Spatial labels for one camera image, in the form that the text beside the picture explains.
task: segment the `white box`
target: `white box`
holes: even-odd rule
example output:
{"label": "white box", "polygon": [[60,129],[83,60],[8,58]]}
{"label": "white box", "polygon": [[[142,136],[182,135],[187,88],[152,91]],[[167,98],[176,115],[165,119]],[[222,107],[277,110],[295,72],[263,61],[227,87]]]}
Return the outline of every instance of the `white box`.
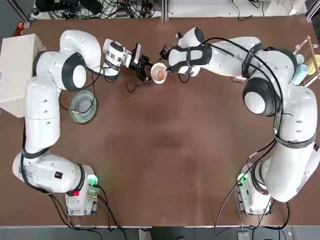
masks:
{"label": "white box", "polygon": [[34,58],[47,50],[36,34],[2,40],[0,53],[0,108],[21,118],[25,116],[26,84],[33,77]]}

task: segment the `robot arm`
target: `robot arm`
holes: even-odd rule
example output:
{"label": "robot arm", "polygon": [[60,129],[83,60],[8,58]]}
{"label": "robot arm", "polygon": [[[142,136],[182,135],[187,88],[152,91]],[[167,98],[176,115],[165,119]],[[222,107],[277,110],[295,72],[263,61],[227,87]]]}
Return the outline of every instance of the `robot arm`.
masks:
{"label": "robot arm", "polygon": [[118,79],[122,65],[136,71],[136,76],[141,81],[147,81],[151,78],[150,73],[146,71],[146,67],[151,69],[153,64],[147,56],[142,54],[142,47],[139,43],[130,52],[119,42],[106,39],[103,44],[103,52],[105,54],[104,75],[109,82],[114,83]]}
{"label": "robot arm", "polygon": [[25,132],[22,151],[13,162],[13,174],[48,193],[66,193],[69,215],[91,214],[95,200],[88,196],[88,178],[94,171],[48,150],[60,137],[61,90],[80,91],[87,69],[95,71],[100,56],[95,37],[68,30],[60,38],[59,52],[43,51],[35,57],[34,77],[25,90]]}
{"label": "robot arm", "polygon": [[[291,83],[297,67],[291,52],[275,48],[264,50],[256,37],[231,39],[247,51],[225,40],[209,45],[202,44],[204,38],[199,38],[196,45],[192,41],[196,39],[195,32],[199,32],[196,29],[191,29],[183,37],[178,34],[178,44],[169,51],[164,53],[162,49],[161,56],[168,60],[169,71],[195,76],[198,69],[203,68],[227,77],[242,75],[248,79],[243,90],[243,101],[250,112],[263,116],[275,115],[277,121],[282,114],[281,106],[286,113],[282,115],[279,129],[275,129],[273,153],[249,172],[246,185],[241,187],[244,194],[247,190],[250,193],[249,200],[247,197],[244,203],[245,211],[262,214],[270,197],[280,202],[293,198],[319,164],[320,151],[314,142],[318,121],[316,97],[310,89]],[[280,89],[265,65],[255,57],[248,58],[251,53],[272,69]]]}

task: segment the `floor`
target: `floor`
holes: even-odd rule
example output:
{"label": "floor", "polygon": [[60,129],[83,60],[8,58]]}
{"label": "floor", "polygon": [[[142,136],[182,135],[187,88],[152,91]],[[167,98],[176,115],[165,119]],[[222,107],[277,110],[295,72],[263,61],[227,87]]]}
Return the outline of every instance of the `floor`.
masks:
{"label": "floor", "polygon": [[[216,234],[224,230],[224,227],[218,227]],[[317,240],[319,239],[320,226],[297,226],[295,227],[297,237],[294,240]],[[223,232],[219,236],[214,237],[214,230],[212,228],[196,228],[185,227],[154,227],[151,229],[151,236],[153,240],[177,240],[183,237],[185,240],[237,240],[237,232],[245,232],[240,228],[233,227]],[[118,230],[109,232],[107,229],[99,231],[102,234],[103,240],[124,240],[124,236]],[[248,230],[249,238],[239,240],[252,240],[252,231]],[[281,240],[293,240],[292,229],[287,227],[284,231],[285,237],[280,233]],[[139,240],[138,228],[130,228],[126,230],[128,240]],[[0,228],[1,240],[99,240],[99,236],[92,232],[74,231],[66,227],[41,227],[41,228],[14,228],[5,229]],[[279,235],[276,230],[269,230],[259,228],[254,231],[255,240],[278,240]]]}

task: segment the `black cable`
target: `black cable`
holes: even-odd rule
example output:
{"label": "black cable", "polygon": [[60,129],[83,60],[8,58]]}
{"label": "black cable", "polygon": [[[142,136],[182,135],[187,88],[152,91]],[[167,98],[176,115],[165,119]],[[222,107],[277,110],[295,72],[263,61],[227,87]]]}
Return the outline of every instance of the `black cable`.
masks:
{"label": "black cable", "polygon": [[283,236],[284,236],[284,240],[287,240],[287,237],[286,237],[286,235],[285,235],[285,232],[284,232],[284,230],[283,229],[281,229],[280,230],[282,233],[283,233]]}
{"label": "black cable", "polygon": [[261,7],[262,3],[262,16],[265,16],[265,11],[264,11],[264,1],[263,0],[248,0],[249,3],[251,3],[256,9],[259,9]]}
{"label": "black cable", "polygon": [[197,233],[198,233],[198,228],[196,227],[193,240],[197,240]]}
{"label": "black cable", "polygon": [[128,81],[127,81],[127,74],[126,74],[126,73],[124,73],[124,77],[125,77],[125,86],[126,86],[127,92],[128,92],[128,93],[133,93],[133,92],[136,90],[138,84],[136,83],[135,86],[134,86],[134,88],[131,89],[131,90],[129,90]]}
{"label": "black cable", "polygon": [[283,226],[281,226],[281,227],[264,226],[264,228],[272,229],[272,230],[283,230],[283,229],[285,229],[289,224],[289,220],[290,220],[290,216],[291,216],[291,210],[290,210],[289,202],[286,202],[286,208],[287,208],[287,217],[286,217],[286,221],[285,221]]}
{"label": "black cable", "polygon": [[104,78],[104,80],[106,80],[108,83],[114,84],[117,81],[117,79],[115,79],[115,80],[108,79],[108,77],[105,74],[106,73],[105,72],[106,69],[111,69],[111,67],[103,67],[103,78]]}
{"label": "black cable", "polygon": [[[104,190],[103,188],[100,188],[100,189],[101,189],[102,192],[103,192],[103,195],[104,195],[106,204],[108,204],[108,206],[109,206],[109,202],[108,202],[108,198],[107,198],[107,194],[106,194],[105,190]],[[111,222],[111,209],[110,209],[109,207],[107,207],[107,210],[108,210],[108,230],[109,230],[110,232],[112,232],[113,230],[115,230],[115,228],[111,228],[111,227],[110,227],[110,222]]]}
{"label": "black cable", "polygon": [[[22,136],[22,149],[25,149],[25,146],[26,146],[26,124],[24,124],[24,127],[23,127],[23,136]],[[99,234],[100,237],[101,237],[101,240],[103,240],[102,238],[102,235],[99,233],[99,232],[96,232],[96,231],[93,231],[95,229],[98,229],[97,227],[93,227],[93,228],[81,228],[81,227],[76,227],[74,226],[71,221],[69,221],[70,225],[67,224],[67,222],[64,220],[64,218],[62,217],[60,211],[59,211],[59,208],[57,206],[56,203],[58,203],[58,205],[60,206],[62,212],[63,212],[63,215],[66,219],[68,219],[68,217],[66,216],[65,212],[63,211],[63,207],[61,206],[61,203],[56,199],[56,197],[54,195],[52,195],[51,192],[48,192],[47,190],[45,189],[42,189],[42,188],[39,188],[39,187],[36,187],[36,186],[33,186],[30,184],[29,180],[27,179],[26,177],[26,173],[25,173],[25,169],[24,169],[24,156],[23,154],[21,154],[21,157],[20,157],[20,168],[21,168],[21,175],[22,175],[22,179],[23,181],[25,182],[25,184],[27,186],[29,186],[30,188],[38,191],[38,192],[42,192],[44,194],[48,194],[48,196],[51,198],[53,204],[54,204],[54,207],[55,209],[57,210],[57,213],[60,217],[60,219],[62,220],[62,222],[70,229],[72,230],[77,230],[77,231],[87,231],[87,232],[93,232],[93,233],[96,233],[96,234]]]}
{"label": "black cable", "polygon": [[84,86],[84,87],[80,88],[81,90],[83,90],[83,89],[86,89],[86,88],[90,87],[91,85],[93,86],[93,99],[92,99],[91,104],[90,104],[90,106],[88,107],[87,110],[79,111],[78,109],[69,109],[69,108],[66,108],[65,106],[63,106],[59,101],[60,107],[63,108],[64,110],[68,111],[68,112],[72,112],[72,113],[76,113],[76,114],[85,114],[86,112],[88,112],[92,108],[92,106],[94,105],[94,102],[95,102],[95,99],[96,99],[95,82],[101,76],[101,69],[102,69],[102,67],[100,68],[100,72],[99,72],[99,74],[97,75],[97,77],[95,79],[94,79],[93,71],[91,71],[92,83],[90,85],[88,85],[88,86]]}
{"label": "black cable", "polygon": [[270,197],[269,202],[268,202],[268,204],[266,205],[266,207],[265,207],[265,209],[264,209],[264,211],[263,211],[263,214],[262,214],[262,216],[261,216],[261,218],[260,218],[260,221],[259,221],[258,225],[253,228],[253,231],[252,231],[252,240],[254,240],[255,230],[257,230],[257,229],[260,227],[260,225],[261,225],[262,219],[264,218],[264,215],[266,214],[267,207],[269,206],[270,201],[271,201],[271,197]]}
{"label": "black cable", "polygon": [[234,3],[234,0],[231,0],[231,3],[232,3],[232,4],[236,7],[236,9],[238,10],[238,11],[237,11],[237,13],[238,13],[238,20],[239,20],[240,22],[243,22],[244,20],[247,20],[247,19],[249,19],[249,18],[252,17],[252,15],[250,15],[250,16],[244,17],[243,19],[240,19],[240,10],[239,10],[238,6]]}
{"label": "black cable", "polygon": [[[213,44],[211,44],[211,43],[207,43],[207,41],[208,40],[206,40],[206,41],[204,41],[202,44],[203,45],[209,45],[209,46],[211,46],[211,47],[213,47],[213,48],[215,48],[215,49],[218,49],[218,50],[220,50],[220,51],[222,51],[222,52],[224,52],[224,53],[226,53],[226,54],[228,54],[228,55],[230,55],[230,56],[232,56],[232,57],[236,57],[233,53],[231,53],[231,52],[229,52],[229,51],[227,51],[227,50],[225,50],[225,49],[223,49],[223,48],[220,48],[220,47],[218,47],[218,46],[216,46],[216,45],[213,45]],[[257,67],[257,66],[255,66],[255,65],[253,65],[253,64],[249,64],[249,66],[250,67],[252,67],[252,68],[254,68],[256,71],[259,71],[259,72],[261,72],[263,75],[264,75],[264,77],[271,83],[271,85],[272,85],[272,87],[273,87],[273,90],[274,90],[274,92],[276,93],[276,89],[275,89],[275,87],[274,87],[274,85],[272,84],[272,81],[271,81],[271,79],[270,79],[270,77],[264,72],[264,71],[262,71],[259,67]],[[276,103],[277,102],[277,99],[276,99],[276,94],[274,94],[274,102]],[[275,104],[274,105],[274,112],[276,113],[278,110],[277,110],[277,105]],[[273,127],[275,127],[275,125],[276,125],[276,115],[274,115],[274,119],[273,119]]]}
{"label": "black cable", "polygon": [[223,234],[225,231],[227,231],[230,227],[226,227],[225,229],[223,229],[222,231],[218,232],[215,236],[219,236],[220,234]]}
{"label": "black cable", "polygon": [[[241,46],[241,45],[237,44],[236,42],[233,42],[233,41],[231,41],[231,40],[229,40],[229,39],[223,38],[223,37],[211,37],[211,38],[205,40],[202,44],[205,44],[205,43],[207,43],[208,41],[211,41],[211,40],[221,40],[221,41],[225,41],[225,42],[228,42],[228,43],[230,43],[230,44],[233,44],[233,45],[237,46],[238,48],[240,48],[241,50],[243,50],[243,51],[245,51],[245,52],[247,52],[247,53],[249,52],[249,50],[247,50],[245,47],[243,47],[243,46]],[[277,76],[275,75],[275,73],[272,71],[272,69],[265,63],[265,61],[263,61],[263,60],[262,60],[260,57],[258,57],[257,55],[253,54],[253,57],[256,58],[258,61],[260,61],[260,62],[262,63],[262,65],[264,65],[264,66],[268,69],[268,71],[270,72],[270,74],[273,76],[274,81],[276,82],[276,85],[277,85],[278,90],[279,90],[280,101],[281,101],[281,106],[280,106],[281,114],[280,114],[280,121],[279,121],[279,126],[278,126],[278,128],[276,128],[276,126],[275,126],[275,124],[276,124],[277,111],[276,111],[275,114],[274,114],[274,122],[273,122],[273,124],[274,124],[273,127],[274,127],[275,129],[277,129],[277,133],[276,133],[275,135],[278,137],[278,136],[280,136],[280,129],[281,129],[282,119],[283,119],[283,114],[284,114],[284,108],[283,108],[283,106],[284,106],[284,96],[283,96],[283,92],[282,92],[282,89],[281,89],[279,80],[278,80]]]}
{"label": "black cable", "polygon": [[120,232],[122,232],[122,234],[125,237],[125,240],[128,240],[128,237],[127,237],[127,234],[126,234],[125,230],[118,224],[113,212],[111,211],[111,208],[109,206],[108,199],[107,199],[107,194],[106,194],[105,190],[100,185],[98,186],[98,188],[102,190],[105,199],[103,197],[101,197],[100,195],[98,196],[98,198],[101,199],[104,202],[105,206],[107,207],[107,209],[108,209],[108,211],[109,211],[109,213],[110,213],[110,215],[111,215],[111,217],[112,217],[112,219],[114,221],[115,226],[120,230]]}
{"label": "black cable", "polygon": [[218,215],[216,217],[216,220],[215,220],[215,223],[214,223],[214,228],[213,228],[213,235],[216,236],[216,227],[217,227],[217,223],[218,223],[218,220],[219,220],[219,217],[220,217],[220,214],[221,214],[221,211],[225,205],[225,203],[227,202],[228,198],[230,197],[231,193],[234,191],[234,189],[236,188],[236,186],[239,184],[239,182],[243,179],[243,177],[250,171],[250,169],[255,166],[261,159],[263,159],[275,146],[276,144],[273,143],[271,145],[271,147],[261,156],[259,157],[248,169],[247,171],[242,175],[242,177],[240,177],[240,179],[235,183],[235,185],[232,187],[232,189],[230,190],[230,192],[227,194],[226,198],[224,199],[221,207],[220,207],[220,210],[218,212]]}
{"label": "black cable", "polygon": [[182,74],[178,73],[179,80],[180,80],[180,82],[181,82],[181,83],[186,84],[187,82],[189,82],[190,74],[188,74],[188,79],[187,79],[186,81],[182,81],[182,79],[181,79],[181,76],[180,76],[180,75],[182,75]]}
{"label": "black cable", "polygon": [[[273,144],[275,142],[275,139],[273,139],[268,145],[264,146],[263,148],[259,149],[258,151],[255,152],[255,155],[264,151],[265,149],[267,149],[268,147],[271,146],[271,144]],[[248,165],[249,163],[249,160],[250,160],[250,157],[248,157],[248,159],[246,160],[246,164]]]}
{"label": "black cable", "polygon": [[50,14],[49,11],[47,11],[47,13],[48,13],[48,15],[49,15],[49,17],[50,17],[51,20],[54,19],[54,17]]}

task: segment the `table surface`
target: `table surface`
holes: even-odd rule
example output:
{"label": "table surface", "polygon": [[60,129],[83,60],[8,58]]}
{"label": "table surface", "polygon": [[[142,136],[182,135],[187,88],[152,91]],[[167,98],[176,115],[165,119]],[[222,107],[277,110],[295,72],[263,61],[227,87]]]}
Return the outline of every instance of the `table surface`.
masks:
{"label": "table surface", "polygon": [[[78,29],[133,49],[136,42],[155,63],[165,43],[174,44],[177,32],[193,27],[206,38],[258,37],[264,46],[294,49],[307,35],[315,42],[305,16],[236,18],[92,19],[33,21],[26,34],[36,33],[50,50],[59,50],[60,35]],[[134,73],[122,69],[114,84],[96,83],[98,110],[87,124],[75,123],[61,110],[61,137],[51,152],[90,165],[101,178],[110,206],[123,226],[213,226],[219,208],[236,182],[247,157],[273,138],[272,118],[249,113],[242,101],[244,85],[206,70],[187,84],[169,74],[165,83],[136,83]],[[320,99],[320,83],[311,88]],[[63,92],[60,101],[71,103]],[[0,226],[62,225],[49,197],[14,177],[12,163],[21,149],[23,119],[0,115]],[[298,196],[290,201],[290,225],[320,225],[317,169]],[[264,225],[282,225],[285,204],[276,203]],[[107,211],[73,219],[74,224],[108,225]],[[258,217],[244,223],[257,225]],[[221,213],[219,226],[240,225],[234,194]]]}

